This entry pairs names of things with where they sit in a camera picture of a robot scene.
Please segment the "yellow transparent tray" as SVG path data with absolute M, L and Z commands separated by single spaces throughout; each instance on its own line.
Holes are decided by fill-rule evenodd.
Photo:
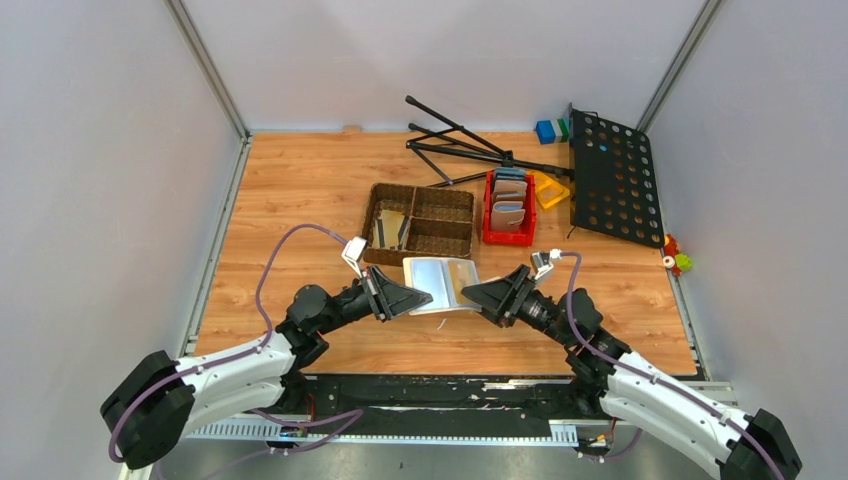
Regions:
M 530 174 L 534 179 L 536 200 L 543 210 L 549 210 L 570 198 L 570 189 L 553 177 L 539 171 L 531 171 Z

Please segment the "brown wicker divided basket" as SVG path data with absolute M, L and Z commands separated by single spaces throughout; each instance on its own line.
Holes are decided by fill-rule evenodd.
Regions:
M 411 217 L 404 250 L 376 248 L 373 223 L 381 210 L 402 211 Z M 400 266 L 409 257 L 472 256 L 475 197 L 467 191 L 376 183 L 369 192 L 360 236 L 368 241 L 364 260 L 372 264 Z

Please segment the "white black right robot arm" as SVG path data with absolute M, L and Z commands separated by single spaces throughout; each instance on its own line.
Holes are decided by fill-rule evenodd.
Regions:
M 649 433 L 714 479 L 795 479 L 802 460 L 771 412 L 749 414 L 662 372 L 605 330 L 584 288 L 559 301 L 544 296 L 527 266 L 468 286 L 463 295 L 492 323 L 522 321 L 562 345 L 575 375 L 571 403 L 584 417 L 601 412 Z

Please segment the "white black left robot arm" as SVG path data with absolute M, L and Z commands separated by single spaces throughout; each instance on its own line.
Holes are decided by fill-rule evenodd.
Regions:
M 431 300 L 372 266 L 335 295 L 315 284 L 301 287 L 284 320 L 253 341 L 200 357 L 150 353 L 100 407 L 109 456 L 140 469 L 186 435 L 237 413 L 272 405 L 296 412 L 307 389 L 295 378 L 328 350 L 326 334 L 369 316 L 387 321 Z

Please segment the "red plastic bin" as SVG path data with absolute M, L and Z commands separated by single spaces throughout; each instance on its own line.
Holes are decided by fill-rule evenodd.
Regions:
M 484 190 L 482 241 L 490 245 L 530 247 L 537 212 L 535 181 L 525 170 L 499 167 L 489 171 Z

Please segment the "black folding music stand legs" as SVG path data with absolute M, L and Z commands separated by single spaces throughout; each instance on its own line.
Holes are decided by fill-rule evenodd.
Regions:
M 418 132 L 419 136 L 407 140 L 405 142 L 405 148 L 418 156 L 442 179 L 440 183 L 433 184 L 432 188 L 443 188 L 467 183 L 484 178 L 486 174 L 479 173 L 452 178 L 427 156 L 428 153 L 474 160 L 497 167 L 539 171 L 557 178 L 573 179 L 575 176 L 576 171 L 573 167 L 518 159 L 512 150 L 500 148 L 473 131 L 468 130 L 464 125 L 451 120 L 435 109 L 420 102 L 412 95 L 406 95 L 404 101 L 447 126 L 446 129 L 435 131 L 414 122 L 408 124 L 408 129 L 411 132 Z

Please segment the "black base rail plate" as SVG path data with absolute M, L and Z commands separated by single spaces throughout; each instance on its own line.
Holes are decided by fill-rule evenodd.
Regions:
M 552 421 L 612 423 L 571 375 L 308 374 L 264 411 L 323 420 L 352 410 L 362 415 L 349 435 L 529 438 Z

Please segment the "black perforated music stand desk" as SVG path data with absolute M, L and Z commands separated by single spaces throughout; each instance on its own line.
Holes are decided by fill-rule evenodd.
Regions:
M 665 244 L 648 136 L 593 111 L 569 110 L 570 224 L 650 248 Z

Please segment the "card holders in red bin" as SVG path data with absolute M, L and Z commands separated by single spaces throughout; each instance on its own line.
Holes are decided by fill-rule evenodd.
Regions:
M 490 229 L 517 232 L 526 215 L 527 174 L 518 168 L 499 167 L 493 171 L 490 187 Z

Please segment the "gold credit cards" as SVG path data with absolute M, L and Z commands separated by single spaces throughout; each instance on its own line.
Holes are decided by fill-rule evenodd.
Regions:
M 373 223 L 373 245 L 380 249 L 404 250 L 411 217 L 402 211 L 383 209 Z

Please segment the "blue green toy block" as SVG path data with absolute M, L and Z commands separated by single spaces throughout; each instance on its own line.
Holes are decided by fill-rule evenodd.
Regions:
M 540 120 L 534 132 L 542 145 L 568 143 L 571 139 L 571 121 L 566 118 Z

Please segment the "gold card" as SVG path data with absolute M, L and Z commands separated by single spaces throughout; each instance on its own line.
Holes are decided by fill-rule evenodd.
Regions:
M 463 289 L 479 283 L 476 265 L 471 260 L 449 259 L 447 261 L 450 290 L 457 304 L 472 304 L 464 294 Z

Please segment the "white card holder wallet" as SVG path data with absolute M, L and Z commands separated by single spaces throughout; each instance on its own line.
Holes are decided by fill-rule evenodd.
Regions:
M 407 287 L 429 293 L 433 300 L 409 314 L 425 315 L 455 311 L 481 312 L 478 304 L 457 304 L 450 290 L 447 268 L 448 257 L 409 257 L 403 260 L 404 280 Z

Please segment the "red green small toy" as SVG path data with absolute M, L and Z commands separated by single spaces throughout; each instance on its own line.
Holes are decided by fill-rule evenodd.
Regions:
M 676 239 L 671 234 L 665 235 L 662 252 L 663 265 L 674 276 L 679 277 L 693 268 L 691 258 L 679 249 Z

